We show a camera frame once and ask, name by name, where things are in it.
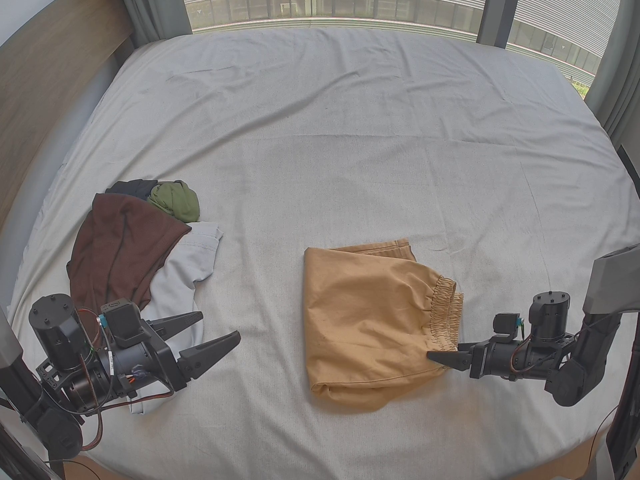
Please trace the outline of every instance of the brown garment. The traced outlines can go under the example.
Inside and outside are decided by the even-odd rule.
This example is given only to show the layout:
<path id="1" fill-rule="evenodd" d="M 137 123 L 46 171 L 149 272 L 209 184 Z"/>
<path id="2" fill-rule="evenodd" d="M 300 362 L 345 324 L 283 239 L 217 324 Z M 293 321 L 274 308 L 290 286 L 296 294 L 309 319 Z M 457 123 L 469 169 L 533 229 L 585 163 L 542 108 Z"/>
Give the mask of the brown garment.
<path id="1" fill-rule="evenodd" d="M 76 307 L 99 312 L 103 304 L 124 297 L 144 308 L 151 300 L 151 279 L 190 230 L 137 197 L 96 194 L 67 263 Z M 95 322 L 83 322 L 93 336 Z"/>
<path id="2" fill-rule="evenodd" d="M 444 372 L 426 357 L 455 351 L 463 296 L 416 263 L 407 239 L 305 251 L 311 391 L 377 410 Z"/>

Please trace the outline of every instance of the white bed sheet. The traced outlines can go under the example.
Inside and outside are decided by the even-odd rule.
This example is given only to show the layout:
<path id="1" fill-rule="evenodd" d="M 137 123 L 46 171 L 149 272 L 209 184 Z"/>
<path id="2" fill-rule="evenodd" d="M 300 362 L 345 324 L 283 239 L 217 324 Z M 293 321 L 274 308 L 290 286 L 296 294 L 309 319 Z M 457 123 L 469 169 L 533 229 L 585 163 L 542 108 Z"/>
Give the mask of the white bed sheet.
<path id="1" fill-rule="evenodd" d="M 205 340 L 243 340 L 148 416 L 105 413 L 94 459 L 136 478 L 495 479 L 592 435 L 617 404 L 635 317 L 603 382 L 572 408 L 541 381 L 451 371 L 373 413 L 318 402 L 305 372 L 306 247 L 408 237 L 465 293 L 460 340 L 496 312 L 572 296 L 594 258 L 640 241 L 640 202 L 603 130 L 555 66 L 493 47 L 359 29 L 185 36 L 126 62 L 69 153 L 24 253 L 13 328 L 66 292 L 93 194 L 184 179 L 220 223 L 196 302 Z M 92 438 L 95 419 L 84 426 Z"/>

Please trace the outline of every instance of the grass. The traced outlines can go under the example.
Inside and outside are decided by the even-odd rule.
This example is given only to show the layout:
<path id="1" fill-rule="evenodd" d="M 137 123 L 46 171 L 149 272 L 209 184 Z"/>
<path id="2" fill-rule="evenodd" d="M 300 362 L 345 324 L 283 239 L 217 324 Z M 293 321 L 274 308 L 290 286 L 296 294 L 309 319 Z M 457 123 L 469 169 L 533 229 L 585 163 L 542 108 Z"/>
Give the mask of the grass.
<path id="1" fill-rule="evenodd" d="M 578 94 L 580 94 L 580 96 L 584 100 L 584 97 L 587 96 L 587 92 L 589 91 L 589 86 L 585 84 L 581 84 L 580 82 L 576 82 L 575 80 L 573 80 L 571 84 L 573 85 L 575 90 L 578 91 Z"/>

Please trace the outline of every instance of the clothing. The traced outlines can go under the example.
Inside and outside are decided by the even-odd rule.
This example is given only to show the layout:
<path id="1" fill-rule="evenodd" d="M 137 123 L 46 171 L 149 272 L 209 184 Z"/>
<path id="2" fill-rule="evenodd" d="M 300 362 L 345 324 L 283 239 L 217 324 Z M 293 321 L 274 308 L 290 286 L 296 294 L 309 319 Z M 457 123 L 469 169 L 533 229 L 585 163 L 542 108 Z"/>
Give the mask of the clothing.
<path id="1" fill-rule="evenodd" d="M 158 180 L 131 180 L 116 181 L 111 188 L 104 191 L 105 194 L 126 194 L 145 201 L 151 194 L 151 189 L 158 185 Z"/>
<path id="2" fill-rule="evenodd" d="M 182 222 L 196 222 L 200 218 L 198 196 L 184 181 L 158 184 L 151 190 L 147 200 Z"/>
<path id="3" fill-rule="evenodd" d="M 145 319 L 155 320 L 197 311 L 193 300 L 195 284 L 203 281 L 213 272 L 218 242 L 222 231 L 212 222 L 194 222 L 191 231 L 182 236 L 164 261 L 164 266 L 156 272 L 149 290 L 151 301 L 145 309 Z M 169 338 L 166 343 L 176 359 L 180 350 L 202 343 L 204 321 L 200 320 L 188 329 Z M 166 388 L 154 382 L 138 390 L 138 397 L 164 393 Z M 132 414 L 149 414 L 168 398 L 148 400 L 129 406 Z"/>
<path id="4" fill-rule="evenodd" d="M 428 351 L 455 351 L 463 296 L 416 263 L 407 239 L 305 251 L 305 340 L 311 391 L 377 410 L 441 375 Z"/>
<path id="5" fill-rule="evenodd" d="M 125 297 L 144 309 L 152 277 L 190 229 L 136 197 L 96 194 L 67 263 L 76 307 L 99 312 L 103 304 Z M 95 319 L 83 322 L 92 336 Z"/>

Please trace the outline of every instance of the robotic arm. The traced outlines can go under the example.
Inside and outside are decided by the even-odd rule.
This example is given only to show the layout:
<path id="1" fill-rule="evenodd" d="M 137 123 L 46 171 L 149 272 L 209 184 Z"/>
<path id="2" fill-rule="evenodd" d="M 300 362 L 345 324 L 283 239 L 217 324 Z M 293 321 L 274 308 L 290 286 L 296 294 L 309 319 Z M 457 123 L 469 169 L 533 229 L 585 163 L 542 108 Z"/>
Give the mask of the robotic arm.
<path id="1" fill-rule="evenodd" d="M 170 396 L 240 343 L 235 331 L 183 350 L 176 360 L 164 340 L 202 320 L 201 312 L 145 321 L 125 299 L 101 310 L 103 340 L 91 341 L 71 297 L 55 294 L 37 300 L 29 324 L 47 354 L 36 369 L 39 379 L 22 360 L 22 347 L 0 310 L 0 388 L 50 458 L 71 459 L 80 453 L 83 417 L 113 407 L 107 403 L 116 398 L 135 398 L 137 389 L 155 381 Z"/>
<path id="2" fill-rule="evenodd" d="M 500 313 L 493 319 L 494 336 L 478 343 L 460 343 L 457 352 L 428 352 L 428 359 L 456 370 L 470 370 L 480 379 L 498 375 L 506 380 L 545 380 L 545 391 L 556 403 L 572 406 L 595 388 L 604 376 L 607 354 L 624 312 L 640 310 L 640 244 L 620 249 L 593 263 L 582 310 L 582 328 L 566 330 L 570 297 L 546 292 L 533 297 L 529 309 L 531 333 L 516 340 L 524 324 L 518 313 Z M 607 434 L 606 454 L 600 465 L 588 469 L 587 478 L 620 480 L 636 459 L 640 439 L 640 322 L 620 405 Z M 604 470 L 611 475 L 604 476 Z"/>

